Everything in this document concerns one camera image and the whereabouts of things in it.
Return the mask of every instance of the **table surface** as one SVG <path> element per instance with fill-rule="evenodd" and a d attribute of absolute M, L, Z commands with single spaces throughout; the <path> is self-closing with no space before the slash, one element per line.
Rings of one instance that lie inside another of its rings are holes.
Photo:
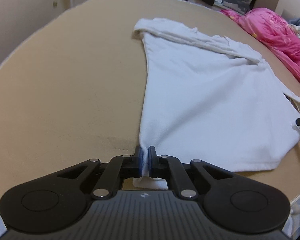
<path fill-rule="evenodd" d="M 300 96 L 300 84 L 276 56 L 223 14 L 177 0 L 89 0 L 32 35 L 2 64 L 0 197 L 90 158 L 108 162 L 133 154 L 146 58 L 132 31 L 143 17 L 165 17 L 249 44 Z M 292 200 L 300 193 L 300 142 L 275 170 L 242 174 Z"/>

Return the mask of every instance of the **pink bedding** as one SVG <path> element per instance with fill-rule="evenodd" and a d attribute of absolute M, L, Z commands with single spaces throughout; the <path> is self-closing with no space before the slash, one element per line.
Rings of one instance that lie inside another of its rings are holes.
<path fill-rule="evenodd" d="M 244 16 L 231 10 L 221 12 L 265 44 L 300 82 L 300 39 L 281 16 L 266 8 L 253 9 Z"/>

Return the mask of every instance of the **gray ribbed panel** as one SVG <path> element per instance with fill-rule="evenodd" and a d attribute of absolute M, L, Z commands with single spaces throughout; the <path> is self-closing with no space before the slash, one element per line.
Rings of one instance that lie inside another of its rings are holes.
<path fill-rule="evenodd" d="M 280 231 L 240 235 L 213 224 L 194 201 L 167 191 L 118 191 L 95 201 L 86 215 L 67 229 L 46 235 L 9 231 L 1 240 L 287 240 Z"/>

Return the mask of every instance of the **tan tabletop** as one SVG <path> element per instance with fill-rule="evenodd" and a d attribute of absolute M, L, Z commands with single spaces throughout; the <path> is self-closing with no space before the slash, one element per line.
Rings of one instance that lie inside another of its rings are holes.
<path fill-rule="evenodd" d="M 276 56 L 223 14 L 177 0 L 89 0 L 35 33 L 2 65 L 0 197 L 14 185 L 90 158 L 108 162 L 133 153 L 146 59 L 132 30 L 143 17 L 165 17 L 249 44 L 300 97 L 300 84 Z M 300 193 L 300 143 L 277 169 L 244 175 L 292 200 Z"/>

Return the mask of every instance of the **silver screw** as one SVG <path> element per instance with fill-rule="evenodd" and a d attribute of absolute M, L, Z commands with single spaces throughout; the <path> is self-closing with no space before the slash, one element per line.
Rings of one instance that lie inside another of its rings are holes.
<path fill-rule="evenodd" d="M 192 198 L 196 195 L 197 195 L 197 193 L 192 189 L 184 189 L 183 191 L 181 191 L 181 196 L 183 196 L 183 197 Z"/>
<path fill-rule="evenodd" d="M 109 191 L 107 191 L 104 188 L 98 188 L 98 189 L 93 191 L 93 194 L 97 197 L 105 197 L 109 194 Z"/>

